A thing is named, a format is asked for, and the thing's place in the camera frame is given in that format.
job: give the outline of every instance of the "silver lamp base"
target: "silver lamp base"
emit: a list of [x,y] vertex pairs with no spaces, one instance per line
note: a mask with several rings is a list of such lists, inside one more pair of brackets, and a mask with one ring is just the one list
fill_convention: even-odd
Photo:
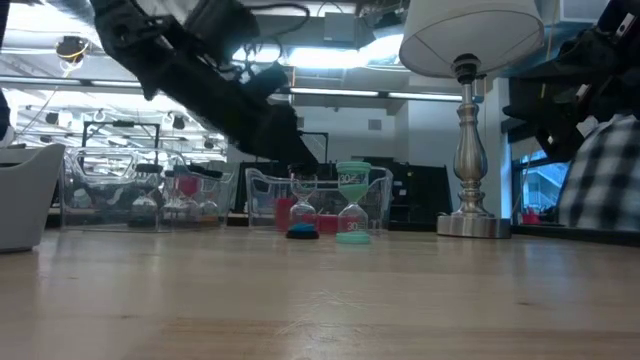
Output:
[[493,217],[440,216],[438,235],[483,238],[511,238],[511,221]]

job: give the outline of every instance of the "lamp stand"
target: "lamp stand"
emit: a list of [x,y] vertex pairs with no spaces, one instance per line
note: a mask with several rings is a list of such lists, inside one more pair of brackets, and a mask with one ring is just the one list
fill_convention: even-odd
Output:
[[481,180],[487,175],[487,155],[478,134],[479,107],[473,102],[473,83],[480,61],[465,54],[456,59],[453,71],[462,85],[460,142],[454,159],[454,171],[462,181],[460,209],[448,216],[438,217],[438,235],[473,238],[510,238],[510,219],[498,219],[484,209],[485,193]]

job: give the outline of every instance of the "hourglass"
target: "hourglass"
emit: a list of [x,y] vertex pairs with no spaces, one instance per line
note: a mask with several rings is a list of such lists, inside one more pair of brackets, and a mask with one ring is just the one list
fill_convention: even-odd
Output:
[[318,239],[316,230],[316,209],[309,204],[309,198],[318,187],[315,171],[304,165],[289,166],[291,192],[298,198],[289,212],[289,239]]
[[371,164],[365,162],[343,162],[337,165],[338,190],[349,205],[338,215],[336,240],[343,244],[368,244],[369,216],[358,205],[369,191]]

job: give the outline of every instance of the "cable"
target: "cable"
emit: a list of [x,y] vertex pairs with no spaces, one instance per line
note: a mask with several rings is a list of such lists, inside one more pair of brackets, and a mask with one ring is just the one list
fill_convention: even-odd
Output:
[[82,64],[84,64],[83,61],[80,61],[78,63],[67,63],[63,60],[60,60],[60,70],[64,71],[65,73],[72,72],[80,69],[82,67]]
[[87,49],[89,48],[89,44],[91,44],[91,42],[87,42],[87,44],[84,46],[84,48],[82,50],[78,51],[75,54],[71,54],[71,55],[60,55],[60,54],[58,54],[58,56],[61,57],[61,58],[65,58],[65,59],[74,59],[75,60],[76,57],[84,54],[84,52],[87,51]]
[[[75,64],[76,59],[78,58],[78,56],[76,56],[75,58],[73,58],[73,64]],[[63,74],[63,78],[68,78],[69,75],[71,75],[71,73],[75,70],[76,68],[70,68],[65,70],[64,74]],[[31,121],[27,124],[27,126],[25,126],[24,128],[22,128],[22,131],[20,131],[20,133],[18,135],[16,135],[16,140],[22,136],[27,130],[29,130],[29,128],[31,127],[31,125],[33,125],[33,123],[36,122],[36,120],[38,120],[38,118],[40,117],[40,115],[42,115],[42,113],[44,112],[44,110],[47,108],[47,106],[49,106],[49,103],[51,103],[51,100],[53,99],[53,97],[55,96],[55,94],[58,92],[58,89],[60,87],[56,86],[55,89],[53,89],[53,92],[51,93],[51,95],[49,95],[49,98],[47,99],[47,101],[44,103],[44,105],[40,108],[40,110],[38,111],[38,113],[36,114],[36,116],[33,117],[33,119],[31,119]]]
[[342,8],[340,7],[340,5],[336,4],[336,3],[335,3],[335,2],[333,2],[333,1],[323,1],[323,2],[322,2],[322,5],[320,5],[320,7],[318,8],[318,13],[316,14],[316,17],[319,17],[319,16],[320,16],[320,10],[322,10],[322,8],[323,8],[325,5],[327,5],[327,4],[331,4],[331,5],[335,6],[335,7],[337,7],[337,8],[338,8],[338,10],[340,10],[340,13],[341,13],[341,14],[344,14],[344,10],[342,10]]
[[300,30],[311,18],[311,12],[309,11],[309,8],[296,3],[276,3],[276,4],[269,4],[269,5],[256,5],[256,6],[247,7],[247,9],[249,10],[270,10],[270,9],[277,9],[277,8],[294,8],[294,9],[301,10],[305,14],[304,19],[300,21],[298,24],[290,27],[289,29],[275,32],[273,34],[265,36],[264,38],[272,38],[275,36],[281,36],[281,35],[285,35],[285,34]]
[[[558,19],[558,11],[560,10],[560,0],[556,0],[556,6],[553,9],[553,22],[551,23],[551,31],[549,32],[549,45],[547,46],[547,61],[551,58],[551,47],[553,44],[553,33],[556,28],[556,22]],[[547,92],[547,83],[542,84],[542,90],[540,91],[540,99],[544,99]]]
[[244,67],[232,66],[229,69],[221,69],[219,66],[217,66],[216,69],[219,72],[221,73],[235,72],[234,79],[236,81],[239,80],[242,77],[242,74],[244,74],[245,72],[247,72],[250,77],[253,77],[255,74],[253,73],[253,70],[251,70],[251,65],[255,63],[255,61],[254,62],[249,61],[249,57],[251,56],[252,53],[255,56],[257,56],[257,54],[262,50],[262,47],[264,46],[267,40],[271,40],[275,42],[278,48],[280,49],[278,58],[275,59],[275,61],[278,61],[278,59],[280,59],[282,55],[284,55],[284,47],[278,37],[300,30],[311,18],[311,12],[309,11],[308,7],[300,4],[296,4],[296,3],[275,3],[275,4],[269,4],[269,5],[247,6],[248,10],[271,10],[271,9],[277,9],[277,8],[294,8],[294,9],[301,10],[304,12],[304,19],[302,19],[302,21],[295,24],[294,26],[291,26],[290,28],[277,31],[273,34],[255,38],[251,42],[244,44],[242,47],[245,52],[245,59],[243,64]]

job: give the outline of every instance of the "table lamp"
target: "table lamp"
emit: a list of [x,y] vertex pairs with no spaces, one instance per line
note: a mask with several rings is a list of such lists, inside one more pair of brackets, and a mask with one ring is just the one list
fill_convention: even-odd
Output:
[[454,158],[462,181],[460,209],[438,218],[438,234],[511,237],[510,219],[484,209],[481,180],[487,156],[478,134],[473,83],[543,45],[544,25],[534,0],[414,0],[409,7],[400,60],[428,77],[456,78],[462,85],[460,141]]

